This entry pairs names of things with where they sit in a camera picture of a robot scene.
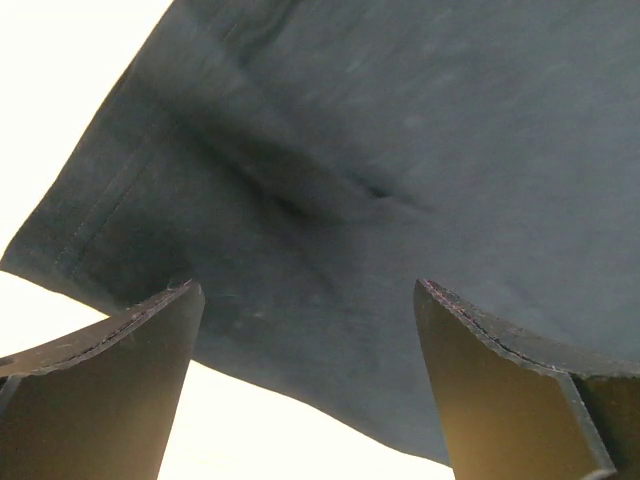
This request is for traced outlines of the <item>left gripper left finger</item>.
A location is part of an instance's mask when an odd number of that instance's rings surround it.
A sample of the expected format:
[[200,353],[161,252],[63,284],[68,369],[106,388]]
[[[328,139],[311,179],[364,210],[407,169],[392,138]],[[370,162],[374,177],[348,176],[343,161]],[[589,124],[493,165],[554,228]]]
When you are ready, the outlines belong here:
[[157,478],[204,304],[188,281],[3,357],[2,478]]

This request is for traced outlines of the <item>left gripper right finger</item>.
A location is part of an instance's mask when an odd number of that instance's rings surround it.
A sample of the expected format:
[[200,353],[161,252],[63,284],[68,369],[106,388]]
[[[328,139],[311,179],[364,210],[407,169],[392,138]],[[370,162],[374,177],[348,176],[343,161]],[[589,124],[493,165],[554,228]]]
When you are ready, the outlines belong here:
[[414,312],[459,479],[635,479],[639,367],[551,341],[418,281]]

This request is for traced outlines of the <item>black polo shirt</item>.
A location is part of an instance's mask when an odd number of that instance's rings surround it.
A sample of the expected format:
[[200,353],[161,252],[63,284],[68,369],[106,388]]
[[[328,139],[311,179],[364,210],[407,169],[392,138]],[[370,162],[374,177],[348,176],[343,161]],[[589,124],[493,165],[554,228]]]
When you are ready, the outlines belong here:
[[1,267],[444,462],[418,278],[639,357],[639,5],[176,1]]

